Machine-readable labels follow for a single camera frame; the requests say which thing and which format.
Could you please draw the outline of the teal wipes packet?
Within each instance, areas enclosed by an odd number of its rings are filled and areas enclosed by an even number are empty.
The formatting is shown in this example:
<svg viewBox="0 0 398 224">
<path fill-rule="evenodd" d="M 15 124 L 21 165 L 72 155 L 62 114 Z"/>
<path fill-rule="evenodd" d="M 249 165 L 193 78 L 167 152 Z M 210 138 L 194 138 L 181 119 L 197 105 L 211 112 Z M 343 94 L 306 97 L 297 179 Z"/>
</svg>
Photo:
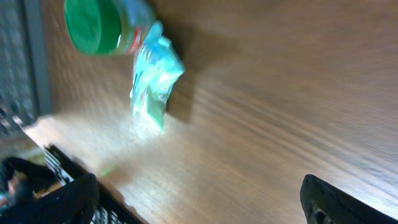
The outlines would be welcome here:
<svg viewBox="0 0 398 224">
<path fill-rule="evenodd" d="M 185 72 L 171 40 L 163 32 L 163 24 L 155 21 L 136 52 L 130 91 L 133 115 L 147 119 L 162 133 L 172 88 Z"/>
</svg>

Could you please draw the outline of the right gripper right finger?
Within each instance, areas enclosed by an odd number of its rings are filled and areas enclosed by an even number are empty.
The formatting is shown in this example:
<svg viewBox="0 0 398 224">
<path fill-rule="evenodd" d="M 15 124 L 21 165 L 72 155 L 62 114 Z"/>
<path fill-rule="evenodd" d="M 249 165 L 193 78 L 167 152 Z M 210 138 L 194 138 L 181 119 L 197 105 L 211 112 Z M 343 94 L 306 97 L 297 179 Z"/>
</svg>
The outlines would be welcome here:
<svg viewBox="0 0 398 224">
<path fill-rule="evenodd" d="M 308 224 L 397 224 L 396 219 L 312 174 L 304 177 L 300 202 Z"/>
</svg>

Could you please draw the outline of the green bottle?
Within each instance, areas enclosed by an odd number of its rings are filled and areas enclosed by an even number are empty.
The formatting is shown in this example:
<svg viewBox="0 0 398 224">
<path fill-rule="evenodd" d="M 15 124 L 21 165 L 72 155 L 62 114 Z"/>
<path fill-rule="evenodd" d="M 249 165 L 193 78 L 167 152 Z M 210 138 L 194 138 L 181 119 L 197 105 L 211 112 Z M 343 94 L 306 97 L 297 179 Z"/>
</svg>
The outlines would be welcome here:
<svg viewBox="0 0 398 224">
<path fill-rule="evenodd" d="M 88 55 L 134 54 L 155 22 L 145 0 L 66 0 L 63 11 L 72 44 Z"/>
</svg>

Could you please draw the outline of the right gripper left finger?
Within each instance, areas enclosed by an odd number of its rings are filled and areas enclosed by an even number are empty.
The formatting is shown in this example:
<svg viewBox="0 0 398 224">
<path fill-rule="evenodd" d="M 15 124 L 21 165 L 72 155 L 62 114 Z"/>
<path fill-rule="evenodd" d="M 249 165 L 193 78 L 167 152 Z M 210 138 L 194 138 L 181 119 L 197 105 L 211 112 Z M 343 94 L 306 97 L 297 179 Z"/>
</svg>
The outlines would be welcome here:
<svg viewBox="0 0 398 224">
<path fill-rule="evenodd" d="M 1 223 L 90 223 L 99 199 L 96 176 L 88 173 L 43 197 L 20 199 L 2 213 Z"/>
</svg>

